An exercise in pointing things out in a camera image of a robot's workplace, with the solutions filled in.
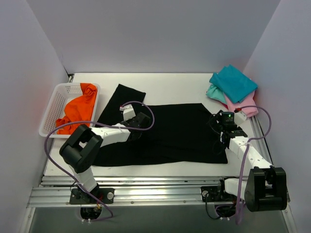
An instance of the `metal frame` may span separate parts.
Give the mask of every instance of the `metal frame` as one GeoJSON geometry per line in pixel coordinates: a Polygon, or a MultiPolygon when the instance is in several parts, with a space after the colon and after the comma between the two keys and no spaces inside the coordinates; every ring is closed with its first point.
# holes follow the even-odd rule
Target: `metal frame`
{"type": "MultiPolygon", "coordinates": [[[[262,136],[258,120],[252,117],[250,121],[255,137],[262,136]]],[[[257,144],[260,154],[272,163],[265,140],[258,140],[257,144]]],[[[215,186],[220,179],[221,177],[95,177],[100,186],[115,189],[113,206],[203,205],[201,187],[215,186]]],[[[29,230],[36,207],[77,207],[69,204],[72,183],[73,179],[67,176],[43,176],[40,187],[33,188],[30,195],[28,214],[21,232],[28,232],[23,228],[29,230]]],[[[282,212],[289,232],[297,232],[289,205],[282,212]]]]}

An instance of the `turquoise cloth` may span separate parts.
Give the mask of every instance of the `turquoise cloth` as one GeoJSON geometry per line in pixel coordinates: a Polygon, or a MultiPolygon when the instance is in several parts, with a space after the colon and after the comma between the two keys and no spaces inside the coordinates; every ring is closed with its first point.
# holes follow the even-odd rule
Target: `turquoise cloth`
{"type": "Polygon", "coordinates": [[[207,97],[213,100],[218,100],[221,103],[227,104],[227,102],[225,101],[224,93],[221,91],[221,89],[216,87],[214,84],[209,86],[209,89],[207,90],[206,95],[207,97]]]}
{"type": "Polygon", "coordinates": [[[232,65],[224,67],[218,74],[214,73],[209,82],[221,89],[232,103],[242,102],[258,87],[232,65]]]}

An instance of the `stack of folded clothes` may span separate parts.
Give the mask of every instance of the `stack of folded clothes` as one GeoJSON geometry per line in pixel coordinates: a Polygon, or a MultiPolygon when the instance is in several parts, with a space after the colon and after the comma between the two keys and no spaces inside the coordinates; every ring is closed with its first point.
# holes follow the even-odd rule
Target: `stack of folded clothes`
{"type": "MultiPolygon", "coordinates": [[[[218,74],[214,73],[209,82],[211,86],[206,95],[220,101],[229,111],[255,105],[253,97],[257,84],[232,65],[224,67],[218,74]]],[[[258,113],[258,110],[255,107],[245,108],[243,112],[247,117],[252,117],[258,113]]]]}

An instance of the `pink cloth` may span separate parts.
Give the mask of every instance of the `pink cloth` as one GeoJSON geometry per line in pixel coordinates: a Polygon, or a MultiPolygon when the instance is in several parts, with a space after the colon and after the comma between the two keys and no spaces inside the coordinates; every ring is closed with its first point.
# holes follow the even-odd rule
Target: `pink cloth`
{"type": "MultiPolygon", "coordinates": [[[[228,110],[233,112],[236,108],[241,108],[247,105],[256,105],[253,100],[254,94],[255,91],[249,94],[241,103],[232,103],[224,93],[225,101],[227,102],[228,105],[228,110]]],[[[247,117],[252,117],[258,113],[257,108],[243,108],[242,111],[247,115],[247,117]]]]}

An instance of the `white wall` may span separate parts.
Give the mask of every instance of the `white wall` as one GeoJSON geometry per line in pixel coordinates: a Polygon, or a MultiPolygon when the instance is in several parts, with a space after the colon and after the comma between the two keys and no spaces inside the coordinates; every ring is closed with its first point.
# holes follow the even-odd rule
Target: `white wall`
{"type": "Polygon", "coordinates": [[[27,0],[69,73],[243,69],[279,0],[27,0]]]}
{"type": "MultiPolygon", "coordinates": [[[[281,1],[244,72],[258,83],[258,104],[272,116],[268,146],[286,170],[298,230],[310,232],[311,1],[281,1]]],[[[266,129],[266,116],[259,118],[266,129]]]]}
{"type": "Polygon", "coordinates": [[[0,231],[18,231],[46,160],[38,127],[68,78],[25,0],[0,1],[0,231]]]}

